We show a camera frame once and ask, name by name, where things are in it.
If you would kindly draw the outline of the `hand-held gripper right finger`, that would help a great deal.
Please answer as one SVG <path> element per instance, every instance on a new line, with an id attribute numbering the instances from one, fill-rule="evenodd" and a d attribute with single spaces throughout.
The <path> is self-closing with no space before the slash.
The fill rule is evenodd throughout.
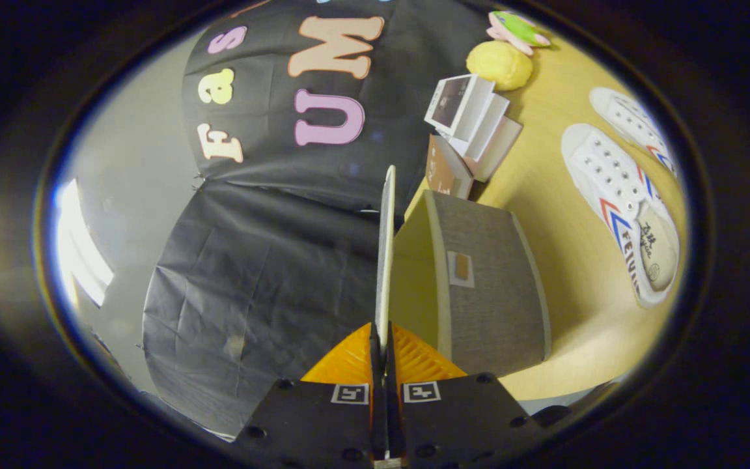
<path id="1" fill-rule="evenodd" d="M 550 427 L 489 372 L 469 375 L 393 324 L 387 351 L 388 450 L 405 468 L 515 468 Z"/>

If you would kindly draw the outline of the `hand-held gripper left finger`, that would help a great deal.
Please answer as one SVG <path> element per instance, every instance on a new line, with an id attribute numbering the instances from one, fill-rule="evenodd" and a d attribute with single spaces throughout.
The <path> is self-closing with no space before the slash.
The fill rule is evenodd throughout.
<path id="1" fill-rule="evenodd" d="M 343 339 L 300 380 L 271 385 L 234 450 L 251 468 L 373 468 L 386 452 L 386 392 L 374 324 Z"/>

